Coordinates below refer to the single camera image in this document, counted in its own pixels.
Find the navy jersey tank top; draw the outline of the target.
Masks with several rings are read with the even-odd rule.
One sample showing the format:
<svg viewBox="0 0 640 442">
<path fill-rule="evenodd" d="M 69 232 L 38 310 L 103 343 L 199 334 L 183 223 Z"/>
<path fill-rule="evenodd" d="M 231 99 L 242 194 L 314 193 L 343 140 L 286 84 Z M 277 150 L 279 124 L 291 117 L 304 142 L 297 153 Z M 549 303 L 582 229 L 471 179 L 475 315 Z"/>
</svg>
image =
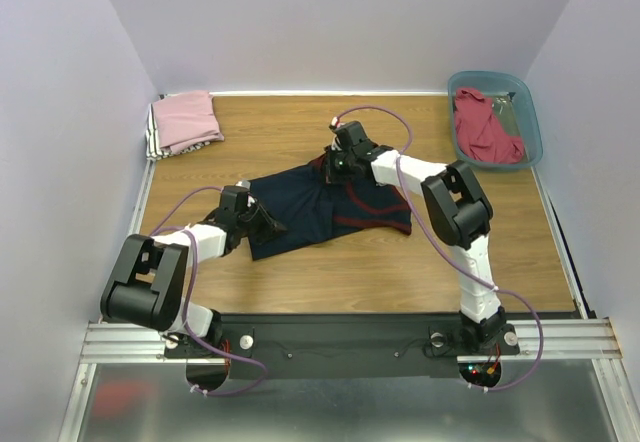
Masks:
<svg viewBox="0 0 640 442">
<path fill-rule="evenodd" d="M 250 181 L 252 195 L 287 228 L 268 242 L 249 239 L 258 261 L 369 228 L 392 228 L 409 235 L 411 211 L 394 186 L 369 179 L 328 184 L 322 156 L 305 165 Z"/>
</svg>

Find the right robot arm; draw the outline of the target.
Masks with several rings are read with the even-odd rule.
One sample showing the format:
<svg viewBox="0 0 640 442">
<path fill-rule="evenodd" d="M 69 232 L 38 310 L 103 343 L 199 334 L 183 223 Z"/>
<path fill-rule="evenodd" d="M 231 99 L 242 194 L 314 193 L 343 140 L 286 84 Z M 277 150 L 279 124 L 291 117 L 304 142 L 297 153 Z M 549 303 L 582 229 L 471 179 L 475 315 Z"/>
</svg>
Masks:
<svg viewBox="0 0 640 442">
<path fill-rule="evenodd" d="M 426 162 L 374 143 L 358 121 L 333 120 L 334 141 L 326 148 L 324 172 L 331 183 L 367 178 L 405 196 L 423 197 L 430 240 L 458 272 L 458 343 L 482 352 L 499 340 L 507 324 L 489 261 L 493 208 L 468 164 Z"/>
</svg>

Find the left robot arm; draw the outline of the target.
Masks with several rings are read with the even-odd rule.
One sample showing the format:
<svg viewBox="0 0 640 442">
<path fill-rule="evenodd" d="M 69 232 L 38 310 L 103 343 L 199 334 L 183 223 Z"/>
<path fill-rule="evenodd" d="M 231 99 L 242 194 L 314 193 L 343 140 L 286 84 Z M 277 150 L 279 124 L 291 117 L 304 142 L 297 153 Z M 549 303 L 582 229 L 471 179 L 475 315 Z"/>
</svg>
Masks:
<svg viewBox="0 0 640 442">
<path fill-rule="evenodd" d="M 191 302 L 198 264 L 229 255 L 245 238 L 264 244 L 286 233 L 248 187 L 225 186 L 218 207 L 202 221 L 125 239 L 100 299 L 101 315 L 188 335 L 199 355 L 220 354 L 227 347 L 220 314 Z"/>
</svg>

